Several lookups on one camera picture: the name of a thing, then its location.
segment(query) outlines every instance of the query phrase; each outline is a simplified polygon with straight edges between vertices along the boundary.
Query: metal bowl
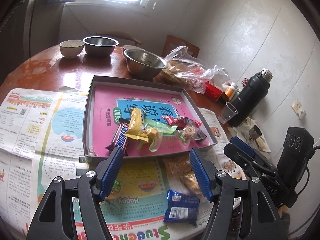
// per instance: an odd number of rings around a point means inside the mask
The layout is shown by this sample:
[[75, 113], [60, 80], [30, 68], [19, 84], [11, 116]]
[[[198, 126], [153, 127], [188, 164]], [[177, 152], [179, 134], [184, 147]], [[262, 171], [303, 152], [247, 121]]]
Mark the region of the metal bowl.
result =
[[84, 49], [88, 55], [96, 57], [110, 56], [119, 42], [108, 37], [91, 36], [83, 39]]
[[129, 72], [139, 79], [152, 79], [168, 67], [163, 58], [145, 50], [126, 49], [124, 54]]

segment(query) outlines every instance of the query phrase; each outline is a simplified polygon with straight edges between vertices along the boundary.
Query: thermos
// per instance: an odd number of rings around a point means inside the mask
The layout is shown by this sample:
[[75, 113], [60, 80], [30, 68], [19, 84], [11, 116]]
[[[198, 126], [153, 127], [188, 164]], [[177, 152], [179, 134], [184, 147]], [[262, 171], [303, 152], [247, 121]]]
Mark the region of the thermos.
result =
[[238, 110], [238, 114], [228, 121], [229, 125], [237, 127], [248, 117], [267, 95], [271, 79], [271, 72], [265, 68], [249, 79], [240, 94], [231, 101], [231, 104]]

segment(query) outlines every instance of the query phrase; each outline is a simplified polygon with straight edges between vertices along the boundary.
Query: red box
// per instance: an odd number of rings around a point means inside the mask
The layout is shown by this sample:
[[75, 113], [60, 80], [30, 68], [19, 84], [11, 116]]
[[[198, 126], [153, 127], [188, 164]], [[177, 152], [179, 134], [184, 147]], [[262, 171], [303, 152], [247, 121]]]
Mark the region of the red box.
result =
[[222, 95], [223, 91], [211, 85], [209, 82], [206, 82], [205, 84], [207, 87], [205, 89], [204, 94], [216, 102], [219, 99], [219, 97]]

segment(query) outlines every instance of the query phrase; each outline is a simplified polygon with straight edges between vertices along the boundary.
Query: round wooden table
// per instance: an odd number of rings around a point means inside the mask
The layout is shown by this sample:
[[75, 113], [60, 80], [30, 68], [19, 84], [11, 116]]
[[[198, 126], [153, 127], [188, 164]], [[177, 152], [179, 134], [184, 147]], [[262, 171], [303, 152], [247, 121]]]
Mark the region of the round wooden table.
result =
[[[0, 87], [0, 102], [14, 88], [58, 91], [60, 87], [68, 86], [87, 91], [94, 75], [134, 78], [127, 69], [122, 47], [116, 47], [111, 56], [106, 58], [90, 57], [83, 50], [78, 57], [66, 59], [60, 53], [59, 45], [56, 45], [26, 60], [7, 76]], [[153, 82], [167, 84], [160, 74]], [[205, 95], [193, 91], [188, 93], [198, 107], [217, 114], [224, 105], [222, 102], [213, 102]], [[222, 127], [229, 135], [226, 126]]]

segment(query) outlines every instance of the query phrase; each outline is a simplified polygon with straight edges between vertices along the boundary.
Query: screw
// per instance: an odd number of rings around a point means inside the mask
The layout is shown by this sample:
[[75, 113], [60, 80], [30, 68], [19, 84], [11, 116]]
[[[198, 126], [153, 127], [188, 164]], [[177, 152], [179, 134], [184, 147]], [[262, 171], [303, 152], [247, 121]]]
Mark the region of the screw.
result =
[[86, 176], [90, 178], [90, 177], [93, 177], [95, 174], [96, 174], [96, 173], [95, 173], [94, 171], [88, 171], [88, 172], [86, 173]]
[[219, 177], [225, 177], [227, 175], [224, 171], [218, 171], [217, 174]]
[[54, 183], [59, 183], [61, 181], [61, 177], [55, 177], [54, 179], [53, 179], [53, 182]]
[[254, 182], [254, 183], [259, 183], [260, 182], [260, 179], [257, 178], [257, 177], [252, 177], [251, 179], [252, 179], [252, 182]]

